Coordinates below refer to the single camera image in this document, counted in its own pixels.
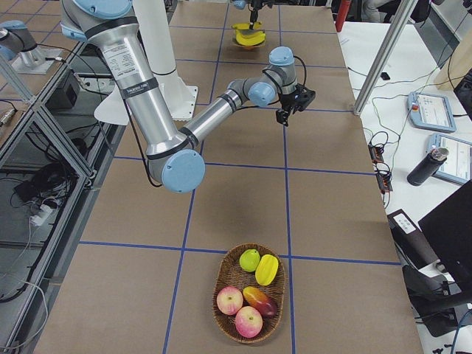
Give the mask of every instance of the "white desk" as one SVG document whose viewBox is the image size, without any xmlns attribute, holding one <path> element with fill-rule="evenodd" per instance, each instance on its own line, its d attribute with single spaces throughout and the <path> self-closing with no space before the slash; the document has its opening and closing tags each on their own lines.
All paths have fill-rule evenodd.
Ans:
<svg viewBox="0 0 472 354">
<path fill-rule="evenodd" d="M 365 24 L 347 22 L 343 30 L 339 33 L 339 40 L 343 51 L 346 65 L 357 72 L 367 74 L 374 58 L 378 52 L 382 40 L 389 28 L 388 24 Z M 376 88 L 364 111 L 361 119 L 365 128 L 369 128 L 374 133 L 385 131 L 379 125 L 372 105 L 373 97 L 394 97 L 397 94 L 408 94 L 418 90 L 427 83 L 432 83 L 434 77 L 439 72 L 437 65 L 421 40 L 417 30 L 412 25 L 407 25 L 400 37 L 392 55 L 390 56 L 384 71 L 391 77 L 390 82 L 400 80 L 414 80 L 417 77 L 433 72 L 427 82 L 427 77 L 416 80 L 413 83 L 389 84 L 381 88 Z M 360 89 L 365 77 L 350 71 L 350 81 L 354 89 Z M 379 79 L 378 86 L 387 83 Z M 425 93 L 442 94 L 449 98 L 454 114 L 464 114 L 465 111 L 452 91 L 439 91 L 435 86 L 424 88 Z M 376 100 L 378 113 L 382 124 L 400 133 L 405 124 L 408 113 L 406 107 L 406 97 L 398 97 L 394 100 Z M 472 122 L 468 117 L 456 118 L 457 132 L 452 136 L 472 141 Z M 435 208 L 441 201 L 456 191 L 459 186 L 438 178 L 429 178 L 419 187 L 410 185 L 406 176 L 413 170 L 417 163 L 426 155 L 426 145 L 428 138 L 434 132 L 425 131 L 413 127 L 409 119 L 406 121 L 405 130 L 401 135 L 400 145 L 395 154 L 395 164 L 393 166 L 391 200 L 386 209 L 386 213 L 403 209 L 418 222 L 425 214 Z M 367 141 L 370 140 L 370 133 L 366 132 Z M 389 141 L 396 141 L 395 134 L 389 132 Z M 383 158 L 391 167 L 392 156 L 395 152 L 395 145 L 387 145 Z M 450 344 L 454 333 L 433 338 L 427 329 L 419 325 L 418 332 L 423 344 L 424 353 L 431 354 L 432 350 L 442 348 L 443 354 L 449 354 L 450 348 L 444 348 L 444 344 Z M 456 351 L 472 352 L 472 326 L 462 328 L 456 345 Z"/>
</svg>

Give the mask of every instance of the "red object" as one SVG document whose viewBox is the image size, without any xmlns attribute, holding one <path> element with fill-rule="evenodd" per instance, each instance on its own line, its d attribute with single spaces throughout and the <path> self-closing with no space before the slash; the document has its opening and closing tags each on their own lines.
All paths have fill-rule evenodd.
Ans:
<svg viewBox="0 0 472 354">
<path fill-rule="evenodd" d="M 341 32 L 344 21 L 346 21 L 347 13 L 351 6 L 350 0 L 342 0 L 339 7 L 338 15 L 336 16 L 336 31 Z"/>
</svg>

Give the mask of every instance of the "mango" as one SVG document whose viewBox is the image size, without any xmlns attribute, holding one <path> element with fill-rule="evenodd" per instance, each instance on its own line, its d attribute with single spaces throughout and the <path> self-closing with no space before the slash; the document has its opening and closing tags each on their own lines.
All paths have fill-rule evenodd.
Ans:
<svg viewBox="0 0 472 354">
<path fill-rule="evenodd" d="M 243 290 L 243 296 L 253 308 L 260 312 L 262 317 L 272 318 L 277 315 L 275 301 L 258 288 L 246 286 Z"/>
<path fill-rule="evenodd" d="M 274 280 L 278 268 L 279 260 L 272 254 L 264 254 L 256 269 L 257 284 L 262 286 L 269 285 Z"/>
<path fill-rule="evenodd" d="M 239 265 L 245 271 L 255 271 L 260 262 L 260 254 L 256 249 L 247 249 L 239 257 Z"/>
</svg>

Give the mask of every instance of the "black bottle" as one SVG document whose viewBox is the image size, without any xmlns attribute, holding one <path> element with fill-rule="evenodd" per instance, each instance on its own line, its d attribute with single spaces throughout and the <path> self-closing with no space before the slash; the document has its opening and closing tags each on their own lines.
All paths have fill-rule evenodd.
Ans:
<svg viewBox="0 0 472 354">
<path fill-rule="evenodd" d="M 406 177 L 414 186 L 420 186 L 428 177 L 434 175 L 448 158 L 449 151 L 443 147 L 433 148 L 428 155 Z"/>
</svg>

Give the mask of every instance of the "white cable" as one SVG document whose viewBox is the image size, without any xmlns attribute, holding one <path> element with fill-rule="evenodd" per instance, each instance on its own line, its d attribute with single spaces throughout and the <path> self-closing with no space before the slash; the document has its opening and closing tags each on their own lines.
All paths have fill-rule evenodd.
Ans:
<svg viewBox="0 0 472 354">
<path fill-rule="evenodd" d="M 20 282 L 23 282 L 24 284 L 28 284 L 28 285 L 31 285 L 32 287 L 38 289 L 38 291 L 41 293 L 41 296 L 43 297 L 43 303 L 44 303 L 44 310 L 46 311 L 46 317 L 44 318 L 44 322 L 43 324 L 39 327 L 39 329 L 35 332 L 35 334 L 33 334 L 32 336 L 30 336 L 27 340 L 25 340 L 23 343 L 19 344 L 19 345 L 16 345 L 14 347 L 1 347 L 0 346 L 0 350 L 15 350 L 15 349 L 18 349 L 18 348 L 21 348 L 23 346 L 25 346 L 26 344 L 30 343 L 43 329 L 44 329 L 44 326 L 46 326 L 46 322 L 47 322 L 47 319 L 49 317 L 49 311 L 48 311 L 48 308 L 47 308 L 47 303 L 46 303 L 46 295 L 44 295 L 44 291 L 43 289 L 41 289 L 39 286 L 37 286 L 36 284 L 33 284 L 32 282 L 27 282 L 26 280 L 22 280 L 22 279 L 19 279 L 17 277 L 15 277 L 14 275 L 12 274 L 5 274 L 6 276 L 9 276 L 9 277 L 12 277 L 12 278 L 15 278 L 17 279 L 18 281 Z"/>
<path fill-rule="evenodd" d="M 9 273 L 10 271 L 13 269 L 13 266 L 20 260 L 20 258 L 23 256 L 24 252 L 26 252 L 26 250 L 30 247 L 30 244 L 31 244 L 31 239 L 32 237 L 35 235 L 35 233 L 38 231 L 38 229 L 36 229 L 33 233 L 31 233 L 31 216 L 28 218 L 28 227 L 29 227 L 29 234 L 28 234 L 28 242 L 27 242 L 27 245 L 24 247 L 23 251 L 21 251 L 21 253 L 17 256 L 17 258 L 13 261 L 13 263 L 11 264 L 11 266 L 8 268 L 7 271 L 5 271 L 4 275 L 2 277 L 0 277 L 0 280 L 4 279 Z"/>
</svg>

